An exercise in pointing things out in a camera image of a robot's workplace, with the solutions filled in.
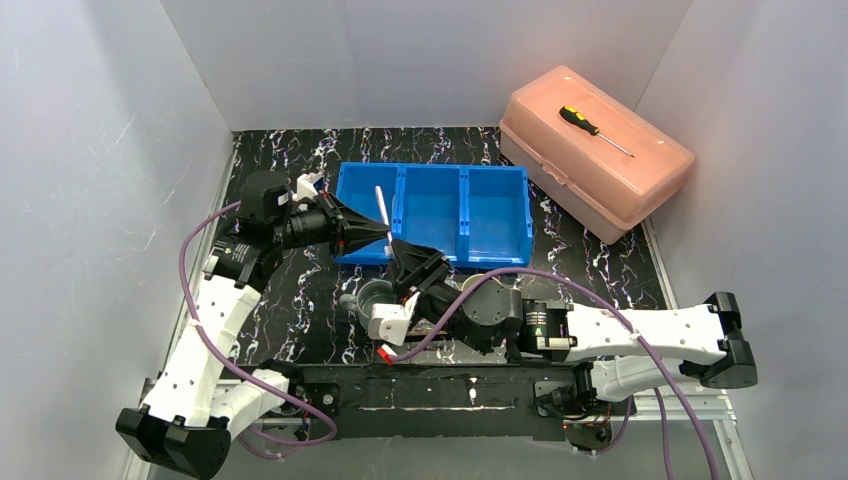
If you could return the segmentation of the grey-blue ceramic mug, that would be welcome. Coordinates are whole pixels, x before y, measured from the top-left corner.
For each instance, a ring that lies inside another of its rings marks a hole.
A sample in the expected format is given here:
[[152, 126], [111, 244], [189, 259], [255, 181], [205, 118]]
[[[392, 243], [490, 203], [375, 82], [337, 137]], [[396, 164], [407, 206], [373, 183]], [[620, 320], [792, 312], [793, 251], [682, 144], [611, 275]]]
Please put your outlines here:
[[396, 296], [392, 283], [387, 280], [371, 280], [357, 294], [342, 294], [339, 305], [346, 311], [357, 314], [359, 323], [364, 329], [368, 328], [375, 304], [395, 304]]

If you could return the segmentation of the blue three-compartment bin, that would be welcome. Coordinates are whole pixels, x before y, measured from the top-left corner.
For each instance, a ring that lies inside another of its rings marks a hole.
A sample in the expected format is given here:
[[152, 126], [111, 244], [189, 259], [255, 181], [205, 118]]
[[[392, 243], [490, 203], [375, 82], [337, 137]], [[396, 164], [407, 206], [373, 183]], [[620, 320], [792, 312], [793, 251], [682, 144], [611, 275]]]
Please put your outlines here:
[[394, 239], [440, 250], [460, 268], [529, 264], [534, 242], [525, 168], [344, 162], [337, 197], [382, 221], [380, 185]]

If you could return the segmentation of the light green ceramic mug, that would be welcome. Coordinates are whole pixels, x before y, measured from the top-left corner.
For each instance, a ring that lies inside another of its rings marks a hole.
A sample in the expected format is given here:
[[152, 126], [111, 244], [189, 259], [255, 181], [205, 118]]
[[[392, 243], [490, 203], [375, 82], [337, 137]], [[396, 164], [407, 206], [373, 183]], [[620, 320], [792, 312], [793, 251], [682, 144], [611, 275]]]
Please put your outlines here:
[[461, 284], [461, 290], [467, 291], [467, 290], [471, 289], [475, 284], [477, 284], [479, 282], [486, 282], [486, 281], [487, 281], [487, 278], [485, 277], [484, 274], [478, 273], [478, 274], [468, 276], [463, 281], [463, 283]]

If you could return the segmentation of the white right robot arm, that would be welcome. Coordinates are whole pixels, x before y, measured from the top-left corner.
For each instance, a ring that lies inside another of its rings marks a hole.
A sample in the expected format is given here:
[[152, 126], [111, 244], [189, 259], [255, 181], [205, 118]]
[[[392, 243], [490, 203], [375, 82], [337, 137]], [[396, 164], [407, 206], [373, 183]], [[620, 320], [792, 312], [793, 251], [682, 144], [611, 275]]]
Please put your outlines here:
[[617, 310], [526, 298], [499, 281], [532, 275], [526, 267], [496, 269], [462, 289], [446, 281], [451, 265], [440, 251], [395, 239], [389, 275], [395, 302], [378, 304], [369, 336], [387, 362], [408, 343], [413, 327], [433, 324], [444, 336], [480, 354], [505, 349], [513, 364], [542, 359], [572, 362], [573, 383], [555, 403], [587, 410], [617, 403], [664, 383], [696, 382], [711, 389], [743, 389], [758, 382], [753, 349], [742, 331], [736, 297], [716, 292], [703, 303], [672, 310]]

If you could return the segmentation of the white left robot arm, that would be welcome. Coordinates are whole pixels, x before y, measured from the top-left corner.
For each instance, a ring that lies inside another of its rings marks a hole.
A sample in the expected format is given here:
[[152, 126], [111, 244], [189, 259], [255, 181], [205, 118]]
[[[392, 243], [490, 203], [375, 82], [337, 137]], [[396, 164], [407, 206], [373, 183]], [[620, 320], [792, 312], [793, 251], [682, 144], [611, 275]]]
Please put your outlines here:
[[391, 234], [328, 192], [316, 173], [253, 174], [219, 216], [226, 225], [202, 279], [191, 285], [181, 277], [188, 324], [154, 386], [115, 425], [140, 459], [194, 479], [214, 477], [232, 443], [278, 407], [292, 405], [322, 422], [328, 439], [336, 436], [332, 418], [297, 395], [304, 385], [297, 365], [268, 360], [246, 371], [229, 352], [286, 252], [325, 245], [340, 257]]

